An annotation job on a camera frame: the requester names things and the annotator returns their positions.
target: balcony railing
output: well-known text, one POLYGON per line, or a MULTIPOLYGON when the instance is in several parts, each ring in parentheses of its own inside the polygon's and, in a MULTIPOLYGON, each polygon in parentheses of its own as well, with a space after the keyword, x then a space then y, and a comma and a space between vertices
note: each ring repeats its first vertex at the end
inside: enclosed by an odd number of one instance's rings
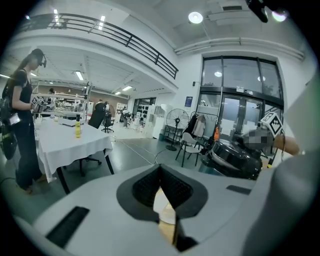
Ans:
POLYGON ((15 33, 44 29, 78 30, 99 35, 139 53, 167 72, 173 79, 176 79, 179 71, 165 56, 136 35, 121 27, 92 17, 70 13, 59 13, 57 17, 55 14, 41 14, 30 17, 29 20, 23 22, 15 33))

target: woman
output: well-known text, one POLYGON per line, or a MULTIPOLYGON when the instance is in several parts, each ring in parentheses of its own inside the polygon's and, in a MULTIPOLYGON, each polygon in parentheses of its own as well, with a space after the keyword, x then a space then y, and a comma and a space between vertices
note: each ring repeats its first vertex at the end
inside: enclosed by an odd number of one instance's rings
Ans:
POLYGON ((33 91, 30 74, 42 63, 43 56, 40 49, 33 50, 8 80, 6 88, 6 93, 12 102, 12 111, 16 112, 21 120, 12 126, 21 155, 18 170, 15 173, 16 183, 27 194, 32 193, 33 180, 40 182, 46 178, 39 169, 35 127, 30 111, 33 91))

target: black t-shirt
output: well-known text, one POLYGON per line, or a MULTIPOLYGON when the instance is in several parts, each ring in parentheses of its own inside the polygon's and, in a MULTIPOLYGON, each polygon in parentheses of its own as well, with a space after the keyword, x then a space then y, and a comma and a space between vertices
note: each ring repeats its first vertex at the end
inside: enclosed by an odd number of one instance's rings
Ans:
MULTIPOLYGON (((8 95, 12 99, 14 87, 20 86, 22 87, 21 95, 20 95, 20 101, 24 103, 30 103, 31 94, 32 94, 32 86, 30 82, 28 81, 27 72, 25 70, 20 70, 17 72, 17 74, 12 77, 13 82, 8 87, 8 95)), ((21 120, 30 120, 30 117, 32 117, 30 110, 18 110, 12 108, 14 112, 18 113, 18 116, 21 120)))

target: door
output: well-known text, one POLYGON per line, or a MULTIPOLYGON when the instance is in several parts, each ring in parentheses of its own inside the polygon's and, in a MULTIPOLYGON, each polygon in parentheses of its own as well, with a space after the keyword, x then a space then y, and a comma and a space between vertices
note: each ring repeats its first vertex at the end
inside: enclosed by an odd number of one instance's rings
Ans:
POLYGON ((240 110, 240 98, 233 96, 223 96, 221 102, 221 110, 219 115, 219 133, 220 139, 230 141, 234 135, 240 110))
POLYGON ((257 128, 262 114, 260 100, 224 95, 219 115, 220 139, 230 141, 235 132, 244 134, 257 128))

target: table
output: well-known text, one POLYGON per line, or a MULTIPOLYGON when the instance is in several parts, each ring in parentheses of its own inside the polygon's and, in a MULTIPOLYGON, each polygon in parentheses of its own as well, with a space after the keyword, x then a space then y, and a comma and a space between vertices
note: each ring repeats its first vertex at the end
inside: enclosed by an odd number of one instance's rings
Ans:
POLYGON ((50 183, 56 178, 57 172, 66 194, 70 193, 61 167, 86 158, 98 151, 103 151, 106 163, 111 174, 114 174, 109 159, 112 150, 111 139, 108 134, 88 124, 81 125, 81 138, 76 138, 76 128, 58 124, 52 119, 44 119, 39 128, 39 158, 44 165, 47 181, 50 183))

